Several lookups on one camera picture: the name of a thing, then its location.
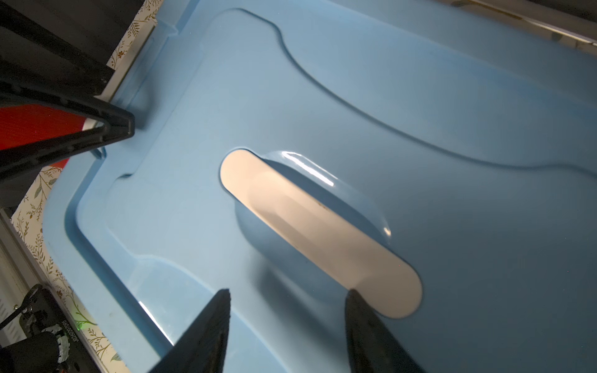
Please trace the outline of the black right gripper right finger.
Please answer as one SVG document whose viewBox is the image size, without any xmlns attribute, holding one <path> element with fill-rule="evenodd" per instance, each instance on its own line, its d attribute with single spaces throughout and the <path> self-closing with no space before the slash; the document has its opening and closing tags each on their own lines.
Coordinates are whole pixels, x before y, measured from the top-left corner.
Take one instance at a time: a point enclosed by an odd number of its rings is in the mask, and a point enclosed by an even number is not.
<svg viewBox="0 0 597 373">
<path fill-rule="evenodd" d="M 354 289 L 345 299 L 345 334 L 352 372 L 424 371 Z"/>
</svg>

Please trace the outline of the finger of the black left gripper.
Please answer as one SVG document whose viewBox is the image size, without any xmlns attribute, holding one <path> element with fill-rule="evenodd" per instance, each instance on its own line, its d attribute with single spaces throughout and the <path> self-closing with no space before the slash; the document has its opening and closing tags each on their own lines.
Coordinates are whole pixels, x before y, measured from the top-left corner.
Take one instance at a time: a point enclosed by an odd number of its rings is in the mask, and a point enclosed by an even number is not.
<svg viewBox="0 0 597 373">
<path fill-rule="evenodd" d="M 93 119 L 101 126 L 69 135 L 36 141 L 1 151 L 1 181 L 12 180 L 37 167 L 92 151 L 135 134 L 133 113 L 93 96 L 79 96 L 68 90 L 35 82 L 1 77 L 1 101 L 8 104 L 34 104 L 64 113 Z"/>
<path fill-rule="evenodd" d="M 141 1 L 3 1 L 1 74 L 98 96 Z"/>
</svg>

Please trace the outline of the blue plastic bin lid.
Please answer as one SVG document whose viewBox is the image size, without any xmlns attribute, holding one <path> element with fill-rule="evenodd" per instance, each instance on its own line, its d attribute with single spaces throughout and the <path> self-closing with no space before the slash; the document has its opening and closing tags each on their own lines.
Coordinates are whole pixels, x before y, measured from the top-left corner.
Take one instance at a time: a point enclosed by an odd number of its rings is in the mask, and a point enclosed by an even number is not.
<svg viewBox="0 0 597 373">
<path fill-rule="evenodd" d="M 127 367 L 230 291 L 228 372 L 596 370 L 596 59 L 434 1 L 165 1 L 52 258 Z"/>
</svg>

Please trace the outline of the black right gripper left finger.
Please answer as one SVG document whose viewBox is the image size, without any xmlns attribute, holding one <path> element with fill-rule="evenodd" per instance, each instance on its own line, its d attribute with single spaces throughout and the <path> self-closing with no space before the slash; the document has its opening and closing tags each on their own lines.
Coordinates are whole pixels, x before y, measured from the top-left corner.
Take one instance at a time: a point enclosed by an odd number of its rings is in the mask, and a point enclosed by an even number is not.
<svg viewBox="0 0 597 373">
<path fill-rule="evenodd" d="M 222 372 L 230 317 L 231 295 L 228 289 L 221 289 L 150 372 Z"/>
</svg>

